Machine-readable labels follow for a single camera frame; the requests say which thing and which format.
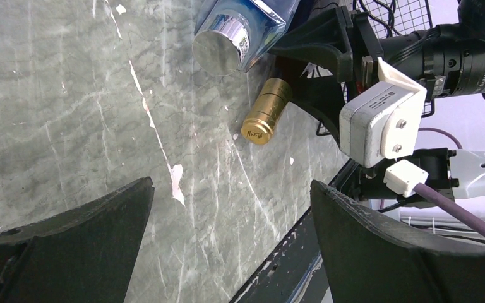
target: gold bottle cap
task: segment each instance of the gold bottle cap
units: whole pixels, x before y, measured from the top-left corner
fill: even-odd
[[[291,87],[279,78],[265,82],[250,113],[242,123],[241,134],[250,142],[264,145],[274,134],[282,112],[292,98]]]

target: white connector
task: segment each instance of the white connector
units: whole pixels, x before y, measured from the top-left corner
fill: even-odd
[[[414,195],[414,187],[425,183],[428,173],[408,160],[401,160],[386,169],[384,183],[406,198]]]

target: black robot arm bracket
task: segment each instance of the black robot arm bracket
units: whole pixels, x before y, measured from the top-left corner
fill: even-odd
[[[351,81],[353,55],[348,31],[352,28],[347,7],[334,8],[285,34],[268,52],[321,66],[338,82]]]

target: screw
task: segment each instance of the screw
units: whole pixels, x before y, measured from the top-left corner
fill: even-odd
[[[399,120],[397,122],[397,128],[404,128],[406,126],[406,120]]]

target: black cable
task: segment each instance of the black cable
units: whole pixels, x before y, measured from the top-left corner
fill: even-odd
[[[339,7],[339,4],[337,4],[337,3],[335,3],[335,2],[330,2],[330,3],[328,3],[328,4],[327,4],[327,5],[325,5],[325,6],[319,6],[319,7],[317,7],[317,8],[314,8],[313,10],[311,10],[311,12],[314,12],[314,11],[316,11],[317,9],[325,9],[325,8],[329,7],[330,5],[332,5],[332,4],[334,4],[336,7]]]
[[[404,203],[404,202],[397,202],[393,205],[379,209],[378,212],[379,213],[387,213],[388,211],[396,210],[397,208],[403,207],[405,205],[406,205],[406,203]]]
[[[373,0],[376,4],[380,5],[381,7],[385,8],[388,11],[388,25],[390,28],[393,28],[395,26],[395,14],[393,13],[393,10],[391,7],[389,7],[387,4],[380,0]]]
[[[396,29],[390,27],[387,23],[385,23],[381,19],[379,19],[379,18],[375,17],[373,14],[371,14],[371,12],[367,9],[367,7],[362,2],[362,0],[358,0],[358,3],[360,5],[361,9],[369,15],[369,18],[373,19],[375,22],[380,23],[382,26],[384,26],[386,28],[386,30],[388,31],[387,37],[392,37],[393,36],[393,33],[392,32],[395,32],[398,36],[401,36],[402,35]]]
[[[469,241],[474,241],[474,242],[478,242],[478,243],[485,244],[485,240],[484,239],[470,238],[470,237],[465,237],[463,235],[440,235],[440,236],[446,237],[446,238],[465,239],[465,240],[469,240]]]
[[[415,227],[417,229],[431,229],[431,228],[433,228],[432,225],[418,225],[418,224],[408,224],[408,225],[410,225],[411,227]],[[434,225],[434,228],[445,229],[445,230],[449,230],[451,232],[475,232],[475,230],[463,229],[461,227],[454,227],[454,226],[447,226],[447,225]]]

